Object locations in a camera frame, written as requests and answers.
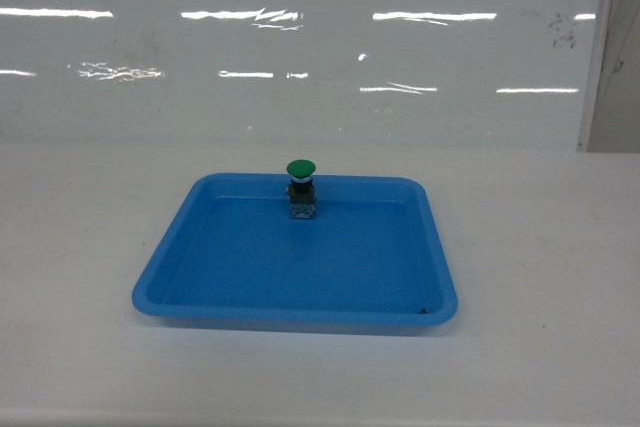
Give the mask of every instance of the glossy wall surface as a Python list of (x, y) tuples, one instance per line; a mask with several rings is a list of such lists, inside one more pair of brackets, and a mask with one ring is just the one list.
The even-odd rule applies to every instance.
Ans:
[(0, 0), (0, 140), (576, 148), (600, 0)]

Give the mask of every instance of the table surface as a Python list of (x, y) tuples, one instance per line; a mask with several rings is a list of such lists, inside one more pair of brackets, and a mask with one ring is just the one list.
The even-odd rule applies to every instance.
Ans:
[[(132, 288), (213, 172), (408, 177), (460, 306), (421, 337), (167, 327)], [(0, 146), (2, 425), (637, 425), (640, 156)]]

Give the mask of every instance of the blue tray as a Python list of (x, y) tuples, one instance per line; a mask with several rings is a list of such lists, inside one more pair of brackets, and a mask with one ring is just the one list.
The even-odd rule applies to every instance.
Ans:
[(174, 325), (310, 332), (404, 333), (453, 316), (419, 184), (318, 175), (308, 220), (290, 218), (288, 183), (274, 174), (196, 182), (133, 290), (135, 307)]

